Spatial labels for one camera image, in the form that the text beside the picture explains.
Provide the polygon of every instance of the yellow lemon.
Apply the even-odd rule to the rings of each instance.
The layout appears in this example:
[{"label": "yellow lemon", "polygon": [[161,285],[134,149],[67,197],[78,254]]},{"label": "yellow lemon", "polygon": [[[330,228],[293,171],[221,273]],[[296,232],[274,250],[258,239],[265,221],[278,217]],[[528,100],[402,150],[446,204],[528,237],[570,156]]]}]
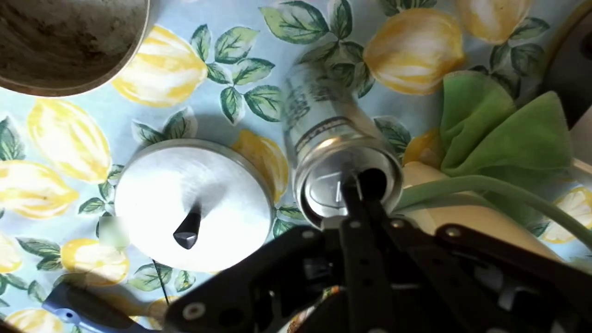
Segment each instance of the yellow lemon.
[{"label": "yellow lemon", "polygon": [[0,274],[17,273],[23,267],[21,252],[12,237],[0,236]]},{"label": "yellow lemon", "polygon": [[[592,191],[578,187],[557,200],[557,208],[572,215],[585,228],[592,230]],[[542,241],[552,245],[570,243],[576,237],[567,232],[563,226],[552,223],[546,232],[541,236]]]},{"label": "yellow lemon", "polygon": [[274,141],[243,130],[234,149],[245,156],[263,176],[274,202],[280,202],[289,186],[289,162]]},{"label": "yellow lemon", "polygon": [[104,132],[82,108],[65,100],[37,100],[28,119],[36,147],[63,173],[104,184],[113,160]]},{"label": "yellow lemon", "polygon": [[26,333],[63,333],[63,322],[45,310],[26,310],[6,317],[6,324]]},{"label": "yellow lemon", "polygon": [[61,247],[61,265],[65,271],[84,274],[87,285],[110,287],[128,276],[130,260],[113,245],[76,239]]},{"label": "yellow lemon", "polygon": [[370,39],[365,62],[393,91],[426,95],[465,60],[461,26],[444,12],[409,10]]},{"label": "yellow lemon", "polygon": [[156,26],[113,88],[132,102],[172,108],[189,99],[206,76],[200,56],[184,39]]},{"label": "yellow lemon", "polygon": [[0,163],[0,206],[26,219],[65,213],[78,199],[54,171],[28,162]]},{"label": "yellow lemon", "polygon": [[404,156],[404,165],[411,162],[420,162],[437,169],[441,167],[443,158],[444,158],[444,149],[441,145],[441,132],[431,130],[409,143]]},{"label": "yellow lemon", "polygon": [[457,10],[474,38],[502,45],[531,12],[531,0],[457,0]]}]

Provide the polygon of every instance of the can opening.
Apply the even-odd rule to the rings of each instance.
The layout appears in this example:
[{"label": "can opening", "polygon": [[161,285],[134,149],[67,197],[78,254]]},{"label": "can opening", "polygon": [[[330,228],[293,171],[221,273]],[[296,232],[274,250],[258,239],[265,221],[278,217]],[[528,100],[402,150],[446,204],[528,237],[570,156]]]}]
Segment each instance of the can opening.
[{"label": "can opening", "polygon": [[380,169],[367,169],[357,174],[365,200],[383,200],[387,193],[387,174]]}]

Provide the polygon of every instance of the green cloth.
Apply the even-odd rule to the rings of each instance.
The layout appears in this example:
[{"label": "green cloth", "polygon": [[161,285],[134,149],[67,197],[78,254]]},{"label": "green cloth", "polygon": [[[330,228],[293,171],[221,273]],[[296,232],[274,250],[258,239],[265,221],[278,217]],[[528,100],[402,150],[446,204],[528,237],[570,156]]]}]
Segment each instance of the green cloth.
[{"label": "green cloth", "polygon": [[[481,174],[533,191],[572,165],[570,130],[555,93],[518,110],[498,82],[472,71],[444,78],[441,139],[441,171],[448,176]],[[502,197],[487,199],[522,224],[533,219]]]}]

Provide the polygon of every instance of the silver metal can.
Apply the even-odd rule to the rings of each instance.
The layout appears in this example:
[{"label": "silver metal can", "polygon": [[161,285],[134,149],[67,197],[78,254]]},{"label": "silver metal can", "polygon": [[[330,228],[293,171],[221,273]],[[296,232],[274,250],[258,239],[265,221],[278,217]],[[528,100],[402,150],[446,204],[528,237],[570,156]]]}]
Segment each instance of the silver metal can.
[{"label": "silver metal can", "polygon": [[317,226],[346,217],[345,182],[363,182],[387,213],[402,195],[402,167],[374,123],[346,88],[319,65],[296,65],[283,117],[287,154],[295,169],[295,197]]}]

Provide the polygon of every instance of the tablecloth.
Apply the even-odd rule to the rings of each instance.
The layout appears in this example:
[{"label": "tablecloth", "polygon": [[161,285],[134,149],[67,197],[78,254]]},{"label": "tablecloth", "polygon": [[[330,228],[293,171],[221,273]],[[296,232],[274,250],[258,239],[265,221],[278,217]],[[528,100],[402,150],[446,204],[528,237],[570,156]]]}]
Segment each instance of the tablecloth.
[{"label": "tablecloth", "polygon": [[[134,317],[160,317],[213,273],[174,271],[121,232],[113,200],[134,154],[167,139],[208,139],[261,171],[271,237],[304,224],[282,141],[285,78],[322,62],[352,89],[402,162],[437,163],[441,78],[491,75],[518,102],[583,0],[160,0],[143,47],[110,84],[65,99],[0,91],[0,315],[23,332],[82,332],[41,310],[63,274]],[[591,193],[567,176],[550,200],[591,223]],[[589,261],[561,230],[542,241]]]}]

